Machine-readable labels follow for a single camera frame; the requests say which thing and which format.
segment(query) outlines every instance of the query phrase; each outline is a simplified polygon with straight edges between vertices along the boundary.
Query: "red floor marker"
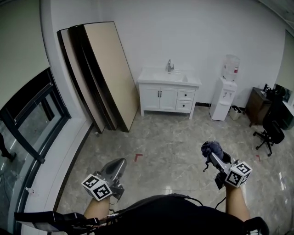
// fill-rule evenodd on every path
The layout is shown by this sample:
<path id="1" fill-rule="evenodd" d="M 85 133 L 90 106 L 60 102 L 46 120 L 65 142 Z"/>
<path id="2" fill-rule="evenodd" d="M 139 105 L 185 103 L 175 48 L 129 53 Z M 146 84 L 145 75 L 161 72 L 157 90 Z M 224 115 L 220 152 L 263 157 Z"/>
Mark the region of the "red floor marker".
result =
<path id="1" fill-rule="evenodd" d="M 138 159 L 139 156 L 143 156 L 143 154 L 140 154 L 140 153 L 138 154 L 137 153 L 136 156 L 135 156 L 135 162 L 137 161 L 137 159 Z"/>
<path id="2" fill-rule="evenodd" d="M 257 157 L 258 157 L 258 159 L 259 159 L 259 162 L 260 162 L 260 157 L 259 157 L 259 155 L 256 155 Z"/>

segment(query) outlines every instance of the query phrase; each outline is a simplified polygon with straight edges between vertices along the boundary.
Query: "faucet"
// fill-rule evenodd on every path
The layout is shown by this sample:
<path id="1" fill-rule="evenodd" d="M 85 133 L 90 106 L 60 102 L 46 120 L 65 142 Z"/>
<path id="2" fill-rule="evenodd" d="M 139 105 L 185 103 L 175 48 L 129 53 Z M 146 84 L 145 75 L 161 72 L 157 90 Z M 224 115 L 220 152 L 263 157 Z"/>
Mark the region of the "faucet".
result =
<path id="1" fill-rule="evenodd" d="M 166 69 L 165 69 L 165 70 L 167 70 L 169 73 L 170 73 L 172 70 L 174 70 L 174 65 L 173 65 L 173 67 L 170 66 L 170 59 L 169 59 L 169 61 L 167 62 L 167 65 L 166 65 Z"/>

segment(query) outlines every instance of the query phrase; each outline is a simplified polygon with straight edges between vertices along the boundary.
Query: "black office chair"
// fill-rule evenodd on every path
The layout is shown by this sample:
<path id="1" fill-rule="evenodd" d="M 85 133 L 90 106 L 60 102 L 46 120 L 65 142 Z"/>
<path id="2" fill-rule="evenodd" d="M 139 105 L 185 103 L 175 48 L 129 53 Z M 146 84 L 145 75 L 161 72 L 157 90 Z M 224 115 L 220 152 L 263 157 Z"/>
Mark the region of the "black office chair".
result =
<path id="1" fill-rule="evenodd" d="M 254 132 L 253 136 L 258 135 L 263 139 L 261 145 L 257 146 L 259 149 L 264 143 L 267 144 L 270 149 L 268 156 L 272 155 L 271 146 L 279 144 L 285 138 L 285 135 L 278 123 L 280 123 L 280 108 L 283 105 L 283 94 L 275 94 L 269 111 L 263 119 L 262 126 L 265 129 L 261 134 Z"/>

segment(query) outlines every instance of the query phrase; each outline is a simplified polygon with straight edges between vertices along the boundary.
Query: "drawer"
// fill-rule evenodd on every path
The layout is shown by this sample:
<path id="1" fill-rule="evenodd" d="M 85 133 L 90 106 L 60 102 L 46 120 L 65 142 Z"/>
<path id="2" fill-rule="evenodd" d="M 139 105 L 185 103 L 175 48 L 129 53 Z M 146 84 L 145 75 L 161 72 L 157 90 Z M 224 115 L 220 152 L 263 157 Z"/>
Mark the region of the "drawer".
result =
<path id="1" fill-rule="evenodd" d="M 176 101 L 175 110 L 178 112 L 191 112 L 192 101 Z"/>
<path id="2" fill-rule="evenodd" d="M 193 101 L 195 90 L 179 89 L 178 100 L 179 101 Z"/>

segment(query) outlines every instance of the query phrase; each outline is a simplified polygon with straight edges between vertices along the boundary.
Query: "trash can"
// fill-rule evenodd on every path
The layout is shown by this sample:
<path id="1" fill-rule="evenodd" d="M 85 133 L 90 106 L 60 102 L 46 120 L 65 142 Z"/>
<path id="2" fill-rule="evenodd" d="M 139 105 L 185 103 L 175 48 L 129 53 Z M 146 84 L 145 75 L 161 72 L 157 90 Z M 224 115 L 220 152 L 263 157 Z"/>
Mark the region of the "trash can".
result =
<path id="1" fill-rule="evenodd" d="M 237 120 L 241 116 L 241 114 L 242 114 L 242 112 L 237 106 L 235 106 L 235 105 L 231 106 L 231 109 L 229 111 L 229 115 L 234 121 Z"/>

